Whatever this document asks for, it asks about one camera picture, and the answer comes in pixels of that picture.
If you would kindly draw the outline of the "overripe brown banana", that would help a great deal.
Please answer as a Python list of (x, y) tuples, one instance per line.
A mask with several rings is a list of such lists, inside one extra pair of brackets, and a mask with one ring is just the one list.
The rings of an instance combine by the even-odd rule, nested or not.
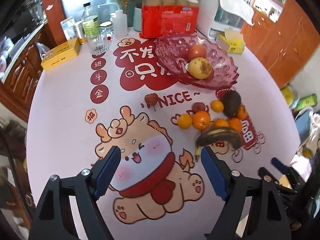
[(228, 142), (233, 149), (232, 160), (235, 163), (240, 163), (240, 161), (242, 161), (242, 136), (238, 131), (229, 127), (214, 128), (211, 131), (202, 133), (195, 141), (195, 161), (199, 161), (202, 147), (217, 144), (218, 142)]

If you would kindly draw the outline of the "orange mandarin with stem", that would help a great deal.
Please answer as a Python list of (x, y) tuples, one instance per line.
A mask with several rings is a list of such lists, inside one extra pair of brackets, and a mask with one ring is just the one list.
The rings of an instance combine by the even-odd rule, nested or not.
[(236, 117), (240, 120), (245, 120), (247, 118), (247, 111), (243, 105), (240, 105)]

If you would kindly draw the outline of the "dark green avocado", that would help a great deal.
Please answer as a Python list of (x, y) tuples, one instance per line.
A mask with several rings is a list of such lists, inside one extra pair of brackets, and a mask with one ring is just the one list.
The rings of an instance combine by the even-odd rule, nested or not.
[(236, 115), (241, 105), (241, 96), (234, 90), (227, 91), (221, 98), (221, 102), (224, 105), (223, 113), (228, 118), (232, 118)]

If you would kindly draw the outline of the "small orange kumquat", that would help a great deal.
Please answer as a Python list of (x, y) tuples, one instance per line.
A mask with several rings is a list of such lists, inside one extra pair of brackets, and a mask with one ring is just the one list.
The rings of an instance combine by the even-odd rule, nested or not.
[(221, 113), (224, 111), (224, 104), (220, 100), (214, 100), (210, 103), (211, 109), (216, 113)]

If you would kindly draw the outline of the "large orange mandarin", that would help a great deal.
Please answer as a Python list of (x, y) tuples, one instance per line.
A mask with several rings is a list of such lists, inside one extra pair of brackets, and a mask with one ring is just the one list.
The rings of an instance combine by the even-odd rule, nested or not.
[(210, 114), (206, 111), (198, 111), (193, 115), (193, 127), (199, 131), (207, 129), (210, 123)]

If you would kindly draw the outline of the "small red fruit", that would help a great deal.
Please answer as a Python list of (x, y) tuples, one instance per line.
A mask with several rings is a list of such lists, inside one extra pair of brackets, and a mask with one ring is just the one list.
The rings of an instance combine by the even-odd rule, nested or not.
[(196, 102), (192, 105), (192, 111), (194, 114), (199, 111), (205, 111), (205, 110), (206, 110), (206, 106), (202, 102)]

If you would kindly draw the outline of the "small yellow-orange kumquat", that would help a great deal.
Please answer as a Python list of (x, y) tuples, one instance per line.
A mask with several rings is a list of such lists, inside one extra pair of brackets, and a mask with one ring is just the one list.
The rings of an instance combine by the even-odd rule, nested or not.
[(188, 129), (192, 124), (193, 118), (189, 114), (182, 114), (177, 120), (177, 125), (181, 129)]

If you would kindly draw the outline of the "dark red lychee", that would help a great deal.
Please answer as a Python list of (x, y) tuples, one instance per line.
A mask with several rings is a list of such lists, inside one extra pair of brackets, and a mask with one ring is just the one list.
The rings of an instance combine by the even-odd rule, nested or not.
[(145, 101), (145, 103), (147, 104), (148, 107), (153, 107), (153, 109), (155, 111), (156, 110), (155, 106), (156, 106), (156, 104), (158, 102), (158, 95), (156, 93), (147, 94), (144, 97), (144, 101)]

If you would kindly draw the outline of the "yellow pear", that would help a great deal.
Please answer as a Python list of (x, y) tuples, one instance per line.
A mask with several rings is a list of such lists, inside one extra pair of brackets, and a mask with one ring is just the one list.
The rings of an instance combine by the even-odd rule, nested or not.
[(203, 80), (208, 78), (213, 69), (210, 62), (204, 58), (195, 58), (188, 65), (188, 72), (196, 79)]

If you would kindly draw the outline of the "orange wooden cabinet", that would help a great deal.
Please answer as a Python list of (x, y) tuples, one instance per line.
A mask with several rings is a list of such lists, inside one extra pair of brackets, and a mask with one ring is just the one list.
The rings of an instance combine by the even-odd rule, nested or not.
[(253, 24), (241, 33), (246, 47), (279, 88), (302, 70), (319, 45), (319, 33), (296, 0), (251, 0)]

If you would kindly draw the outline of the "yellow tin box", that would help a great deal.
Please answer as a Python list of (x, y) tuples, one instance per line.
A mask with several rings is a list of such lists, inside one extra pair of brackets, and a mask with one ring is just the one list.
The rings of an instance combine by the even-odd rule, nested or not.
[(77, 57), (79, 55), (79, 52), (79, 40), (77, 38), (73, 38), (46, 52), (41, 62), (41, 66), (45, 71), (48, 71), (64, 62)]

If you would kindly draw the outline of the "clear drinking glass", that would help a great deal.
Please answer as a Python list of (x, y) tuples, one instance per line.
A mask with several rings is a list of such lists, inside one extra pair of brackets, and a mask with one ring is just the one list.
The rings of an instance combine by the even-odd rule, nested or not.
[(106, 28), (100, 27), (99, 29), (99, 33), (95, 36), (85, 35), (89, 51), (92, 55), (102, 54), (106, 52), (110, 46), (110, 41), (108, 40), (110, 33)]

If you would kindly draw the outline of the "metal can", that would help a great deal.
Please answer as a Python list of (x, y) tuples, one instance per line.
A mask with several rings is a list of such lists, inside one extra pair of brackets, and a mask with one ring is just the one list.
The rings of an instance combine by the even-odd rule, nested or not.
[(78, 22), (75, 22), (75, 24), (73, 25), (73, 28), (74, 28), (74, 32), (79, 40), (79, 43), (81, 45), (85, 44), (87, 42), (86, 38), (85, 38), (85, 35), (84, 35), (84, 30), (83, 30), (83, 27), (82, 27), (82, 21), (78, 21)]

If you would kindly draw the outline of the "small glass jar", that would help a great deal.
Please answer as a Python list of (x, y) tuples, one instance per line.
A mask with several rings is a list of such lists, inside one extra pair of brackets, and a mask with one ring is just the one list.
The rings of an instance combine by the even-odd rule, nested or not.
[(114, 34), (113, 23), (111, 21), (106, 21), (101, 23), (100, 27), (105, 29), (107, 39), (111, 40)]

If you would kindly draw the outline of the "white squeeze bottle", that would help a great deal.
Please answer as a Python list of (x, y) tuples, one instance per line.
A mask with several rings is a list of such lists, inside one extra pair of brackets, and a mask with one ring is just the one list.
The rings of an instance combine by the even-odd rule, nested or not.
[(117, 3), (109, 2), (104, 4), (99, 4), (98, 9), (101, 7), (115, 7), (116, 10), (110, 13), (110, 20), (113, 24), (113, 32), (116, 39), (121, 40), (128, 35), (127, 27), (127, 15), (120, 9)]

